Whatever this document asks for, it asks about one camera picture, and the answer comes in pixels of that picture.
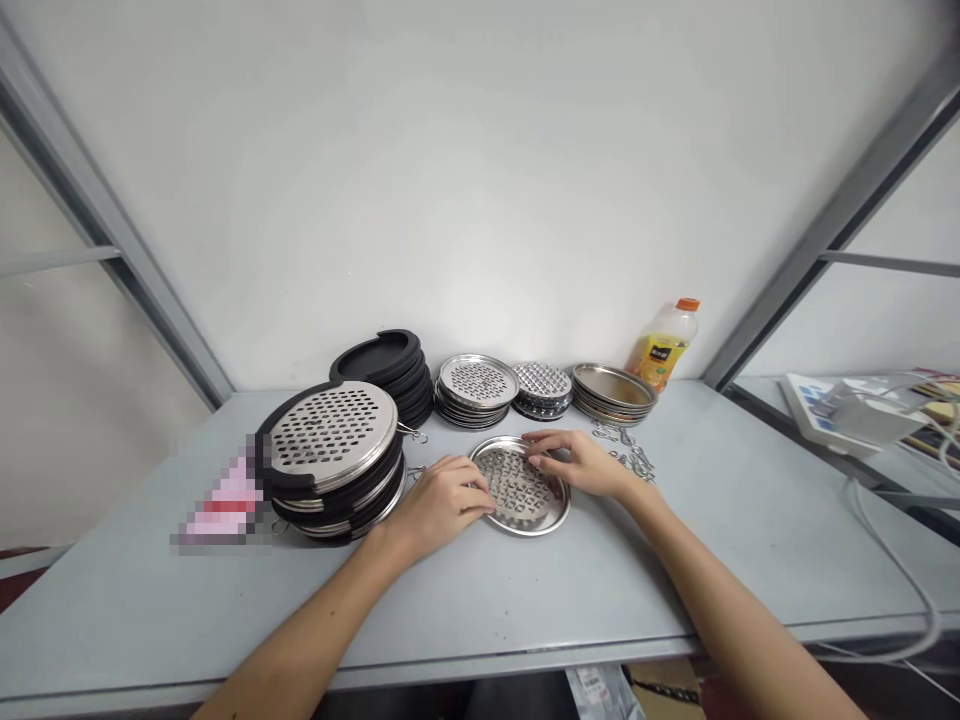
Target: power strip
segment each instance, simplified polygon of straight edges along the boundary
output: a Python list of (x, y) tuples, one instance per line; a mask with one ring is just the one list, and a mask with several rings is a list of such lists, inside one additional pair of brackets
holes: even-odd
[(780, 388), (787, 398), (800, 434), (810, 442), (826, 445), (841, 455), (853, 455), (859, 458), (869, 457), (883, 449), (879, 445), (837, 432), (836, 425), (829, 418), (813, 413), (812, 410), (817, 401), (833, 389), (832, 383), (787, 373), (780, 378)]

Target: stack of black rubber rings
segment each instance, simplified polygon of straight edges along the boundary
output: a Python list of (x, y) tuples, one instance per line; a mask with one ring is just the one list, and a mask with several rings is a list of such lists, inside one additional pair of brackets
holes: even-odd
[(359, 380), (382, 388), (397, 404), (400, 422), (419, 428), (433, 411), (433, 385), (420, 338), (409, 330), (384, 330), (333, 361), (331, 380)]

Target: table surface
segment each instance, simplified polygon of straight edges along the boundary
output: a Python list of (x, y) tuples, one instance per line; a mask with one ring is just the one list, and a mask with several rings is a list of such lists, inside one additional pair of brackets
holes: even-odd
[[(170, 536), (291, 393), (234, 396), (0, 615), (0, 716), (202, 699), (343, 563), (290, 532), (272, 545), (182, 556)], [(590, 429), (570, 410), (560, 423)], [(432, 417), (411, 465), (537, 424)], [(696, 381), (674, 381), (633, 431), (659, 486), (706, 545), (804, 641), (914, 632), (923, 606), (868, 535), (844, 477)], [(602, 441), (610, 447), (614, 445)], [(960, 624), (960, 550), (882, 500), (881, 532)], [(626, 514), (573, 492), (537, 538), (481, 521), (387, 592), (332, 687), (522, 672), (689, 652), (692, 628)]]
[[(836, 382), (840, 378), (817, 379)], [(737, 378), (734, 384), (742, 392), (762, 403), (768, 410), (793, 422), (793, 413), (780, 387), (779, 377)], [(891, 445), (874, 455), (860, 458), (859, 461), (916, 495), (960, 498), (960, 483), (948, 478), (937, 466), (936, 460), (920, 457), (899, 445)], [(944, 510), (943, 512), (960, 520), (960, 511)]]

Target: pixelated blurred area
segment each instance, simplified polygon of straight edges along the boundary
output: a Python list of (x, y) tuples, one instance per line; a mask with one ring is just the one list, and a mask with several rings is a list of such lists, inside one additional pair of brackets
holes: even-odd
[(263, 485), (253, 472), (253, 436), (232, 458), (203, 499), (197, 500), (186, 522), (170, 536), (180, 555), (218, 554), (229, 548), (262, 546), (270, 534), (264, 528)]

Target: juice bottle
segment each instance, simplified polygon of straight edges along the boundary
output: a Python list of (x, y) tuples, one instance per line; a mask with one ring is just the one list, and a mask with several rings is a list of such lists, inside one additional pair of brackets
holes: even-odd
[(697, 334), (694, 313), (699, 307), (699, 300), (680, 298), (675, 307), (658, 313), (634, 345), (626, 371), (646, 380), (658, 393), (663, 392), (677, 360)]

